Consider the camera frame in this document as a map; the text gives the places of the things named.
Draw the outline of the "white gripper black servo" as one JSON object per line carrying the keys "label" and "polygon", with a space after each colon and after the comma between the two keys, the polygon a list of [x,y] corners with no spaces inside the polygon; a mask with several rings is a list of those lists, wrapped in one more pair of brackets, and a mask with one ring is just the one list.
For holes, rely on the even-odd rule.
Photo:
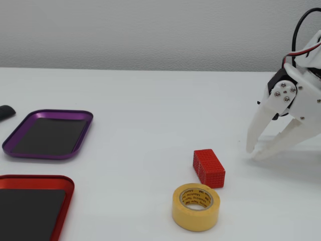
{"label": "white gripper black servo", "polygon": [[258,138],[272,120],[288,114],[294,119],[255,154],[255,160],[270,158],[320,134],[320,78],[313,70],[301,73],[285,64],[275,73],[248,128],[246,151],[254,151]]}

